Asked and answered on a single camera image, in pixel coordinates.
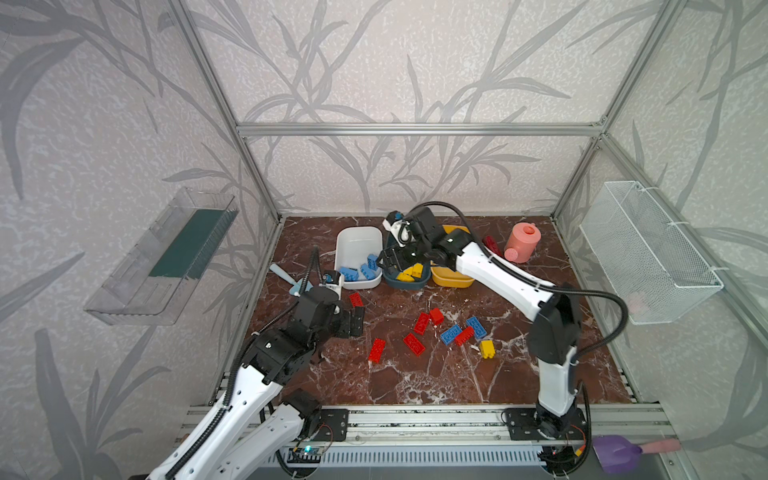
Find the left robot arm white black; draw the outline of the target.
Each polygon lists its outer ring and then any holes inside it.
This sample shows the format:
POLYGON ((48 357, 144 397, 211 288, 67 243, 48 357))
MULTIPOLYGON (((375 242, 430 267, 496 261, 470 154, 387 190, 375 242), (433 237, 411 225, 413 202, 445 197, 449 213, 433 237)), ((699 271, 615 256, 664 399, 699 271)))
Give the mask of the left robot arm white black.
POLYGON ((342 305, 342 275, 324 270, 314 249, 298 298, 244 343, 223 395, 192 433, 151 473, 151 479, 246 479, 291 441, 321 428, 321 404, 297 389, 269 407, 332 338, 359 337, 365 310, 342 305))

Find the small red lego brick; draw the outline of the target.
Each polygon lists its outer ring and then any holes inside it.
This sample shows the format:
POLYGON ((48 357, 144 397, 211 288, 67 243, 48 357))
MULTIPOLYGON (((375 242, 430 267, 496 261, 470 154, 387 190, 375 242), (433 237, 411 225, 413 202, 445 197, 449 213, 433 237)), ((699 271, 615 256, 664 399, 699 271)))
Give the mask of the small red lego brick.
POLYGON ((440 326, 445 321, 444 314, 441 312, 439 308, 431 309, 429 312, 429 316, 434 326, 440 326))

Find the long red lego brick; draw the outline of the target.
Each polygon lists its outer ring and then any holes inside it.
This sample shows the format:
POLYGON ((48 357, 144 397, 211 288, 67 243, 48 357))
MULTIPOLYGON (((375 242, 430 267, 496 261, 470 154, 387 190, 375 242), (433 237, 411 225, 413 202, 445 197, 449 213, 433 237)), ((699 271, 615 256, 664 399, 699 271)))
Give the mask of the long red lego brick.
POLYGON ((372 363, 378 364, 381 361, 383 352, 386 348, 387 342, 383 339, 376 338, 373 341, 370 353, 368 355, 368 360, 372 363))

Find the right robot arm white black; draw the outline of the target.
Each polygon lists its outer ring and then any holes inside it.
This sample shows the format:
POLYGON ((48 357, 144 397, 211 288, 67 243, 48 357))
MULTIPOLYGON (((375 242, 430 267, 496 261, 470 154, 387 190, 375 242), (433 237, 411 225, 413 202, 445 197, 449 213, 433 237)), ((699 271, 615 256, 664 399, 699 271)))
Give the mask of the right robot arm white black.
POLYGON ((377 265, 384 271, 402 273, 417 263, 447 267, 486 286, 532 321, 527 345, 539 369, 536 429, 547 439, 562 438, 576 420, 577 393, 586 391, 575 384, 575 369, 583 357, 624 332, 630 320, 627 303, 611 292, 557 286, 524 272, 493 253, 463 212, 447 202, 424 202, 407 213, 392 211, 383 227, 395 241, 379 254, 377 265), (581 297, 608 300, 620 312, 609 334, 584 347, 579 345, 581 297))

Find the yellow long lego brick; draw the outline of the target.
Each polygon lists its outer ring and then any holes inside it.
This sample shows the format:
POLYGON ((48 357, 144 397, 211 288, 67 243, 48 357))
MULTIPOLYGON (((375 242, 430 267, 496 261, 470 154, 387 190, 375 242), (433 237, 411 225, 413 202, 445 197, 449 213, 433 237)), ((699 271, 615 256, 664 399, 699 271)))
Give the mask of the yellow long lego brick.
POLYGON ((415 278, 405 272, 401 272, 397 275, 396 279, 401 282, 414 282, 415 278))

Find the blue 2x4 lego brick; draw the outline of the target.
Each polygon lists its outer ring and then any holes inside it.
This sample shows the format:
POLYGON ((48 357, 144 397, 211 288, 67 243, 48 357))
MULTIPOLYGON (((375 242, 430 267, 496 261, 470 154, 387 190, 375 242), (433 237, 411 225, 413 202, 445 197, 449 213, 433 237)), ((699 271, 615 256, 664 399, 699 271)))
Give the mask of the blue 2x4 lego brick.
POLYGON ((349 267, 341 267, 339 269, 340 275, 344 278, 345 282, 355 282, 359 280, 360 273, 357 269, 349 267))

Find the large blue lego brick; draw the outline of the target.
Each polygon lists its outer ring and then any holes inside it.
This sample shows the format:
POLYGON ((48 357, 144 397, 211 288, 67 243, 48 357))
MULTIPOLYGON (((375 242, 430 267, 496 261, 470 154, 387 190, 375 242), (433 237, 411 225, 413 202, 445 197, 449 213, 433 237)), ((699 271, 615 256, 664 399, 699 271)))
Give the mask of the large blue lego brick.
POLYGON ((475 316, 470 317, 466 321, 466 325, 472 328, 474 337, 478 341, 483 340, 488 335, 488 332, 483 324, 475 316))
POLYGON ((443 331, 439 338, 443 344, 449 346, 461 333, 462 328, 459 325, 453 325, 447 330, 443 331))

